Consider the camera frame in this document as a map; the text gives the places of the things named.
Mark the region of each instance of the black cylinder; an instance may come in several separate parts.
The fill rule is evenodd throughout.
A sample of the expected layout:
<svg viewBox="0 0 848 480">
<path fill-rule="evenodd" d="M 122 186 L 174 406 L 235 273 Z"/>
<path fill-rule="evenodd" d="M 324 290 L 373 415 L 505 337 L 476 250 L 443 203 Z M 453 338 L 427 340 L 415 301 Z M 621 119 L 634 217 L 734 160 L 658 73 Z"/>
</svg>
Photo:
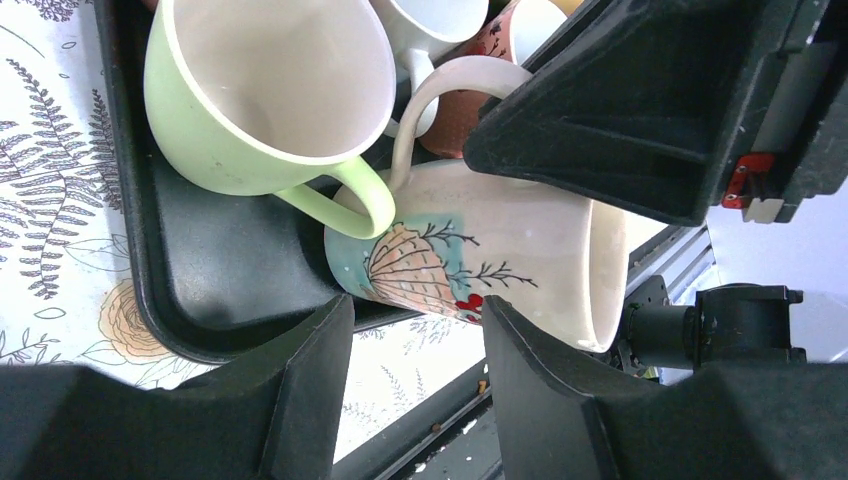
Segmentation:
<svg viewBox="0 0 848 480">
<path fill-rule="evenodd" d="M 627 329 L 633 355 L 644 365 L 691 369 L 694 314 L 689 306 L 633 308 Z"/>
</svg>

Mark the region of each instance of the ceramic cup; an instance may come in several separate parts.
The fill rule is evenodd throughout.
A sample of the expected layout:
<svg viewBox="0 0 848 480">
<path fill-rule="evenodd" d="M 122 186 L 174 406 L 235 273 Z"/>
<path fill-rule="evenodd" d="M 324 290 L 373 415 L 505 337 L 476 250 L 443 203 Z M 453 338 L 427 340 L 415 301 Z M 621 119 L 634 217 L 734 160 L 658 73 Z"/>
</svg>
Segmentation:
<svg viewBox="0 0 848 480">
<path fill-rule="evenodd" d="M 170 164 L 214 192 L 273 193 L 347 235 L 382 233 L 394 202 L 359 155 L 385 128 L 396 82 L 368 1 L 199 3 L 161 0 L 148 40 L 145 106 Z M 304 185 L 319 175 L 365 209 Z"/>
<path fill-rule="evenodd" d="M 410 168 L 415 123 L 431 99 L 459 88 L 503 98 L 528 78 L 512 62 L 487 56 L 437 68 L 400 121 L 392 170 L 381 172 L 395 195 L 395 223 L 367 241 L 327 229 L 327 260 L 353 295 L 477 323 L 483 297 L 496 294 L 569 345 L 606 351 L 627 274 L 622 210 L 472 172 L 462 160 Z M 346 188 L 335 199 L 362 208 Z"/>
<path fill-rule="evenodd" d="M 433 73 L 433 61 L 473 37 L 489 8 L 488 0 L 371 0 L 392 45 L 397 80 L 407 77 L 411 92 Z M 439 100 L 425 110 L 416 136 L 433 124 Z M 390 119 L 384 133 L 394 137 L 398 123 Z"/>
<path fill-rule="evenodd" d="M 488 55 L 522 65 L 565 22 L 566 16 L 548 0 L 511 2 L 476 37 L 460 48 L 460 55 Z M 477 126 L 477 111 L 490 98 L 483 92 L 447 92 L 439 98 L 432 127 L 421 145 L 444 158 L 462 158 L 462 147 Z"/>
</svg>

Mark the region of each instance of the green mug handle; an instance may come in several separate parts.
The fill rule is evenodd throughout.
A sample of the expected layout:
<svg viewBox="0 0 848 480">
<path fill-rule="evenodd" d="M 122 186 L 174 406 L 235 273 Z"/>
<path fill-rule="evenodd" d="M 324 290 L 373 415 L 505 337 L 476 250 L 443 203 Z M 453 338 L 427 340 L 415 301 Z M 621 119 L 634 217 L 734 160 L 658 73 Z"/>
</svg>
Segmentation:
<svg viewBox="0 0 848 480">
<path fill-rule="evenodd" d="M 395 201 L 386 183 L 362 157 L 346 160 L 325 172 L 359 198 L 367 215 L 340 205 L 306 185 L 274 195 L 324 225 L 349 237 L 367 240 L 388 230 L 395 219 Z"/>
</svg>

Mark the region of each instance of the mug handle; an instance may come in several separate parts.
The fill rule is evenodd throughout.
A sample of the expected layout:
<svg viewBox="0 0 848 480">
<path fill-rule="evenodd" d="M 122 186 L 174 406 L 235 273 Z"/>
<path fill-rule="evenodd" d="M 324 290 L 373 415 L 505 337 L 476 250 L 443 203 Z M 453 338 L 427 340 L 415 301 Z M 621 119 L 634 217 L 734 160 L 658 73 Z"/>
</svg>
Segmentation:
<svg viewBox="0 0 848 480">
<path fill-rule="evenodd" d="M 433 61 L 430 60 L 430 54 L 424 50 L 417 48 L 409 48 L 398 56 L 400 65 L 409 72 L 410 91 L 413 95 L 421 87 L 421 83 L 433 73 Z M 436 97 L 427 105 L 421 119 L 418 121 L 418 127 L 415 129 L 415 136 L 420 137 L 430 130 L 433 122 L 436 121 L 436 112 L 439 109 L 439 97 Z M 390 137 L 397 137 L 398 122 L 393 118 L 389 118 L 389 123 L 386 125 L 383 133 Z"/>
<path fill-rule="evenodd" d="M 386 183 L 362 157 L 346 160 L 324 172 L 342 182 L 359 198 L 366 215 L 354 212 L 306 185 L 274 195 L 324 225 L 349 237 L 367 240 L 385 232 L 395 218 L 395 201 Z"/>
<path fill-rule="evenodd" d="M 434 98 L 452 90 L 476 90 L 504 98 L 532 76 L 519 65 L 485 55 L 455 58 L 434 70 L 412 95 L 400 119 L 392 153 L 389 190 L 396 192 L 409 181 L 415 125 Z"/>
</svg>

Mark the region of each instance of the white wall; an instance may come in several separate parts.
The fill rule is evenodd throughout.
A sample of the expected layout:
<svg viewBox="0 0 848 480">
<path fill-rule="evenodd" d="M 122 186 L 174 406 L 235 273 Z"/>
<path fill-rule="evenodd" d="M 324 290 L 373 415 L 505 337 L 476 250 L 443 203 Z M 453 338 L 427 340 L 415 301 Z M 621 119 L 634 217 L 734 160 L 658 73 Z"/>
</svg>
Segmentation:
<svg viewBox="0 0 848 480">
<path fill-rule="evenodd" d="M 743 223 L 723 208 L 707 224 L 723 284 L 803 290 L 790 308 L 793 345 L 810 361 L 848 361 L 848 188 L 805 200 L 788 224 Z"/>
</svg>

